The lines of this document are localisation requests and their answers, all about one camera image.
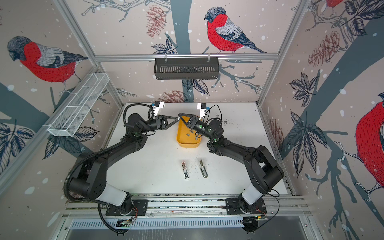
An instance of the bird's wing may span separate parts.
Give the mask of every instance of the bird's wing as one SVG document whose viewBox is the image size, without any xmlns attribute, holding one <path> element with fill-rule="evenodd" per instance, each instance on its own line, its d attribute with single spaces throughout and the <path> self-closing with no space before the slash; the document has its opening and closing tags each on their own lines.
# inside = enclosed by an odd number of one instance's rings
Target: bird's wing
<svg viewBox="0 0 384 240">
<path fill-rule="evenodd" d="M 384 151 L 384 124 L 381 125 L 381 128 L 380 128 L 380 141 L 381 141 L 381 147 L 383 148 L 383 151 Z"/>
<path fill-rule="evenodd" d="M 36 43 L 40 49 L 41 57 L 37 60 L 37 64 L 46 68 L 58 68 L 63 65 L 64 54 L 60 48 L 46 47 Z"/>
<path fill-rule="evenodd" d="M 239 26 L 236 26 L 230 20 L 230 18 L 227 18 L 225 25 L 221 26 L 221 27 L 217 27 L 216 32 L 222 38 L 224 38 L 228 41 L 235 42 L 234 40 L 236 40 L 243 33 L 243 30 Z"/>
</svg>

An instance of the red bird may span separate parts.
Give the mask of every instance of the red bird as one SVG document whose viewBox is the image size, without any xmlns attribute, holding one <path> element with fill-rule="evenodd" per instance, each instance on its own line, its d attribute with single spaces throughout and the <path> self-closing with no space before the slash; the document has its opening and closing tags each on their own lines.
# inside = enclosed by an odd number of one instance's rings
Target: red bird
<svg viewBox="0 0 384 240">
<path fill-rule="evenodd" d="M 243 30 L 236 26 L 227 16 L 227 12 L 222 7 L 213 7 L 205 15 L 208 20 L 208 39 L 221 51 L 235 52 L 241 48 L 251 48 L 258 52 L 265 53 L 250 41 Z"/>
<path fill-rule="evenodd" d="M 65 81 L 76 75 L 74 70 L 80 61 L 88 59 L 60 48 L 43 46 L 24 36 L 14 37 L 7 47 L 12 60 L 19 59 L 36 77 L 47 82 L 63 83 L 64 90 L 59 95 L 69 93 L 65 89 Z"/>
<path fill-rule="evenodd" d="M 384 100 L 384 93 L 379 94 Z M 371 193 L 376 189 L 384 188 L 384 102 L 379 102 L 362 117 L 356 126 L 357 154 L 348 154 L 359 159 L 366 169 L 376 179 L 376 185 L 371 189 L 365 189 L 361 183 L 356 182 L 368 195 L 365 201 L 371 201 Z"/>
</svg>

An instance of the black mounting plate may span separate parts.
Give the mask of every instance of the black mounting plate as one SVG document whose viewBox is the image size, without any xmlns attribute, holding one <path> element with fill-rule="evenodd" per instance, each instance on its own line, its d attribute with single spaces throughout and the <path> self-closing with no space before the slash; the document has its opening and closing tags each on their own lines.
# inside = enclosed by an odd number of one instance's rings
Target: black mounting plate
<svg viewBox="0 0 384 240">
<path fill-rule="evenodd" d="M 226 204 L 226 209 L 227 209 L 227 214 L 228 215 L 238 215 L 238 214 L 244 214 L 240 210 L 239 206 L 239 199 L 238 198 L 227 198 L 225 199 L 225 204 Z M 258 211 L 257 208 L 256 210 L 252 211 L 250 214 L 262 214 L 264 215 L 266 213 L 266 208 L 264 204 L 264 200 L 262 198 L 259 198 L 256 201 L 256 207 L 260 210 Z"/>
<path fill-rule="evenodd" d="M 145 212 L 147 211 L 147 206 L 148 206 L 148 200 L 144 200 L 144 199 L 139 199 L 139 200 L 132 200 L 133 202 L 133 205 L 137 208 L 138 212 L 137 212 L 137 215 L 138 216 L 145 216 Z M 110 208 L 108 209 L 107 208 L 107 212 L 105 212 L 105 215 L 106 216 L 123 216 L 121 215 L 121 210 L 116 208 L 114 205 L 112 204 L 109 204 L 108 205 Z M 126 216 L 135 216 L 136 215 L 136 212 L 134 210 L 132 210 L 128 215 Z"/>
</svg>

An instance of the white table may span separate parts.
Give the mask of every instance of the white table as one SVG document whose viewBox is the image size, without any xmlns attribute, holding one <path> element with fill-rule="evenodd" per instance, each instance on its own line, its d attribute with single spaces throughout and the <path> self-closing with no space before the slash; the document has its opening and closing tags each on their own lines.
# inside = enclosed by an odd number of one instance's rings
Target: white table
<svg viewBox="0 0 384 240">
<path fill-rule="evenodd" d="M 223 136 L 247 147 L 264 145 L 272 153 L 268 137 L 255 103 L 208 103 L 220 106 L 223 114 Z M 147 120 L 148 108 L 133 106 L 126 117 L 139 113 Z M 199 115 L 197 103 L 166 103 L 161 115 L 178 116 L 178 113 Z M 212 108 L 211 117 L 219 117 L 217 107 Z M 134 194 L 240 194 L 250 184 L 245 166 L 229 157 L 209 152 L 208 138 L 202 137 L 197 148 L 180 147 L 176 141 L 178 122 L 167 130 L 157 130 L 148 137 L 145 146 L 132 153 L 107 171 L 107 182 L 121 190 Z M 120 141 L 125 134 L 122 116 L 111 136 L 108 146 Z M 208 173 L 203 178 L 199 161 L 203 160 Z M 185 180 L 181 163 L 185 161 L 189 180 Z M 274 187 L 287 194 L 281 180 Z"/>
</svg>

